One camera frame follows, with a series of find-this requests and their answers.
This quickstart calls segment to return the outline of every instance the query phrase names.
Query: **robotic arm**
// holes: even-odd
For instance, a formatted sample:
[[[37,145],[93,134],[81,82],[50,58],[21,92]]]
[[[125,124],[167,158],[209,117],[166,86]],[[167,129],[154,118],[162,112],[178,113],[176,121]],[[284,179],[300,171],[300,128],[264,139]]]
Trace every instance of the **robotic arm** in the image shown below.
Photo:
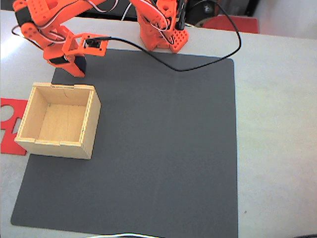
[[[13,9],[25,38],[36,42],[44,59],[76,77],[84,77],[85,55],[105,56],[108,41],[90,41],[105,37],[92,33],[74,35],[63,22],[105,0],[16,0]],[[177,53],[187,42],[184,29],[185,0],[130,0],[137,11],[141,39],[149,51],[170,49]]]

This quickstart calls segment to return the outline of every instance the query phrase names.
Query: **white table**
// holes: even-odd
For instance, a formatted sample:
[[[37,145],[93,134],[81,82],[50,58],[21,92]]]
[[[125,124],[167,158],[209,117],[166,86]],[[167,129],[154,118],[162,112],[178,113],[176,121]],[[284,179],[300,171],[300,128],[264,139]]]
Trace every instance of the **white table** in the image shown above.
[[[2,10],[0,17],[1,97],[28,99],[32,83],[50,82],[54,67],[43,60],[36,47],[11,35],[16,25],[13,12]],[[65,25],[74,33],[85,29],[142,45],[139,26],[134,22],[73,18]],[[191,27],[188,31],[190,39],[180,53],[220,57],[237,46],[234,32]],[[317,41],[241,35],[243,47],[232,57],[239,237],[287,238],[317,233]],[[108,47],[134,50],[114,41]],[[28,154],[1,154],[1,237],[90,236],[11,225],[27,161]]]

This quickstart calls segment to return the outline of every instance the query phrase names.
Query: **dark gray mat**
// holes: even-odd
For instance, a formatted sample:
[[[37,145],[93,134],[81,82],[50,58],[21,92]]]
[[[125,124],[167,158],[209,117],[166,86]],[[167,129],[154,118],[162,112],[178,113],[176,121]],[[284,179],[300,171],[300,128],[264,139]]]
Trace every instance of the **dark gray mat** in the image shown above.
[[[158,54],[179,67],[215,58]],[[102,111],[90,161],[31,155],[14,225],[166,238],[238,237],[233,61],[176,73],[143,52],[88,57]]]

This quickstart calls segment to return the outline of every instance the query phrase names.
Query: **wooden box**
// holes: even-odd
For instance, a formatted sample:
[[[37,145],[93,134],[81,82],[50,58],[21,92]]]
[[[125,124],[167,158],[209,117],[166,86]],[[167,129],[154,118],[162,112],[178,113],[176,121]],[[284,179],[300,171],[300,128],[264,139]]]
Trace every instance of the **wooden box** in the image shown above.
[[[90,159],[100,108],[94,86],[34,83],[15,142],[33,154]]]

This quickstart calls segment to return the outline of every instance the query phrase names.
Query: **wire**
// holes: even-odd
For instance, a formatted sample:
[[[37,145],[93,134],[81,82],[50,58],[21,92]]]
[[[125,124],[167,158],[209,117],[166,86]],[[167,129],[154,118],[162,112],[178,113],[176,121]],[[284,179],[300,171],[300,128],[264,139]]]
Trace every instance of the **wire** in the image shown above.
[[[128,10],[130,9],[131,5],[132,5],[132,3],[129,3],[129,5],[127,6],[127,8],[126,8],[126,10],[124,11],[124,14],[123,14],[123,16],[122,16],[122,18],[121,18],[121,21],[123,21],[123,19],[125,18],[125,15],[128,13]]]
[[[51,23],[52,23],[53,21],[55,21],[55,19],[56,19],[56,18],[58,17],[58,15],[63,11],[63,9],[65,9],[66,7],[68,7],[68,6],[70,6],[70,5],[74,4],[74,3],[76,3],[76,2],[78,2],[78,1],[80,1],[80,0],[76,0],[76,1],[70,2],[69,4],[66,4],[66,5],[63,6],[60,10],[58,10],[57,13],[55,13],[55,15],[54,15],[50,20],[48,20],[47,23],[45,23],[45,24],[42,25],[42,26],[37,25],[37,28],[39,28],[39,29],[45,29],[45,28],[47,28],[48,26],[51,25]]]
[[[109,11],[114,10],[114,8],[118,5],[118,2],[119,2],[119,0],[115,0],[115,3],[112,6],[112,8],[110,8],[110,10],[101,10],[92,1],[90,1],[90,0],[84,0],[84,1],[88,2],[91,6],[93,6],[94,9],[96,9],[98,12],[101,12],[101,13],[105,13],[105,12],[109,12]]]
[[[162,37],[171,45],[174,45],[174,38],[173,36],[171,37],[171,41],[169,41],[169,39],[167,38],[167,36],[162,32],[162,31],[159,31],[159,33],[162,35]]]
[[[57,32],[54,32],[54,31],[50,31],[49,32],[51,35],[54,35],[55,37],[57,38],[60,38],[61,40],[65,41],[66,40],[66,37],[64,37],[63,35],[57,33]]]
[[[160,238],[160,237],[153,237],[153,236],[147,236],[147,235],[135,234],[135,233],[122,233],[122,234],[113,234],[113,235],[101,235],[101,236],[88,237],[88,238],[117,238],[117,237]]]
[[[157,3],[154,0],[150,0],[154,6],[157,6]]]
[[[194,25],[189,24],[189,23],[185,23],[185,26],[190,26],[190,27],[196,27],[197,28],[197,26],[194,26]]]
[[[32,41],[32,40],[30,40],[30,39],[28,39],[28,38],[26,38],[26,37],[24,37],[24,36],[22,36],[22,35],[20,35],[20,34],[15,33],[14,30],[15,30],[16,28],[18,28],[18,27],[19,27],[19,25],[16,25],[16,26],[14,26],[14,27],[12,28],[11,33],[12,33],[13,35],[22,37],[22,38],[28,40],[29,42],[31,42],[31,43],[32,43],[33,45],[35,45],[37,48],[43,50],[42,47],[40,47],[40,46],[39,46],[38,44],[36,44],[34,41]]]
[[[230,23],[232,24],[232,26],[234,27],[235,29],[235,32],[237,33],[237,36],[238,36],[238,39],[239,39],[239,46],[238,48],[233,51],[232,53],[224,56],[224,57],[221,57],[217,60],[214,60],[212,62],[209,62],[209,63],[205,63],[205,64],[202,64],[202,65],[199,65],[199,66],[196,66],[196,67],[192,67],[192,68],[185,68],[185,69],[178,69],[178,68],[175,68],[171,65],[169,65],[168,63],[165,63],[164,61],[162,61],[161,59],[159,59],[157,56],[155,56],[154,54],[150,53],[149,51],[147,51],[146,49],[142,48],[141,46],[138,46],[137,44],[133,43],[133,42],[130,42],[128,40],[125,40],[125,39],[121,39],[121,38],[117,38],[117,37],[96,37],[96,38],[90,38],[90,39],[87,39],[86,40],[86,43],[87,44],[91,44],[93,41],[109,41],[109,40],[114,40],[114,41],[121,41],[121,42],[124,42],[124,43],[127,43],[127,44],[130,44],[140,50],[142,50],[143,52],[145,52],[146,54],[148,54],[149,56],[153,57],[154,59],[156,59],[158,62],[164,64],[165,66],[169,67],[170,69],[174,70],[174,71],[177,71],[177,72],[185,72],[185,71],[191,71],[191,70],[194,70],[194,69],[198,69],[198,68],[202,68],[202,67],[205,67],[207,65],[210,65],[212,63],[217,63],[219,61],[222,61],[232,55],[234,55],[235,53],[237,53],[240,49],[241,49],[241,46],[242,46],[242,40],[241,40],[241,36],[240,36],[240,33],[239,33],[239,30],[237,28],[237,26],[234,24],[233,20],[230,18],[230,16],[225,12],[225,10],[220,6],[220,4],[218,4],[217,2],[213,1],[213,0],[208,0],[208,1],[212,1],[214,2],[215,4],[217,4],[220,8],[220,10],[226,15],[226,17],[228,18],[228,20],[230,21]]]
[[[63,44],[63,43],[66,42],[66,38],[64,38],[63,40],[54,40],[54,39],[51,39],[51,38],[47,37],[46,35],[44,35],[44,34],[41,32],[41,30],[39,30],[39,33],[41,34],[41,36],[42,36],[44,39],[46,39],[47,41],[49,41],[49,42],[51,42],[51,43]],[[58,35],[56,32],[53,32],[53,31],[50,31],[50,33],[53,34],[53,35],[55,35],[55,34]]]
[[[151,8],[153,8],[155,11],[157,11],[157,12],[161,15],[162,18],[164,18],[165,24],[166,24],[166,28],[165,28],[164,30],[167,30],[168,27],[169,27],[168,22],[167,22],[167,19],[166,19],[165,15],[158,9],[158,7],[157,7],[156,5],[150,4],[150,3],[149,3],[148,1],[146,1],[146,0],[139,0],[139,1],[145,3],[146,5],[150,6]]]

